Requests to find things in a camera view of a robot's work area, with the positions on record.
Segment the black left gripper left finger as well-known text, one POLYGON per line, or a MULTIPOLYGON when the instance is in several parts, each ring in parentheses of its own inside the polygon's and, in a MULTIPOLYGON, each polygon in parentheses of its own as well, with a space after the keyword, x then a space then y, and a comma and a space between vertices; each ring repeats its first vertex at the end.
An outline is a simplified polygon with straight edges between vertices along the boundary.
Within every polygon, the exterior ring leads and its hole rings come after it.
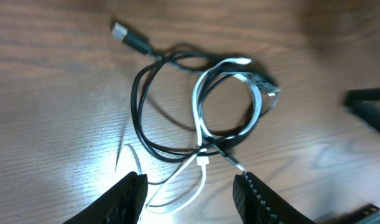
POLYGON ((91 205, 63 224, 136 224, 147 192, 147 176, 130 172, 91 205))

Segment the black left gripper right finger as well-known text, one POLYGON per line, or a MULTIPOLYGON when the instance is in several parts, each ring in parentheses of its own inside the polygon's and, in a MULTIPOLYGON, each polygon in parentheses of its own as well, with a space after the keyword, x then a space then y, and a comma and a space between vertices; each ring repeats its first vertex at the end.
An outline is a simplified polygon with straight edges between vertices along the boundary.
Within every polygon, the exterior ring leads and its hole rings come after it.
POLYGON ((243 224, 315 224, 252 172, 234 177, 233 200, 243 224))

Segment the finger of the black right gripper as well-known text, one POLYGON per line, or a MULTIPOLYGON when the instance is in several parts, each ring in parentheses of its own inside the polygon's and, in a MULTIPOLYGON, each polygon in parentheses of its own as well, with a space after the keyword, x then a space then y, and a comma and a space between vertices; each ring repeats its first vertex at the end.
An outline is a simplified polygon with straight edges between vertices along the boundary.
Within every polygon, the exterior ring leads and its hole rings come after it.
POLYGON ((345 94, 343 105, 380 134, 380 109, 375 104, 378 101, 380 88, 349 90, 345 94))

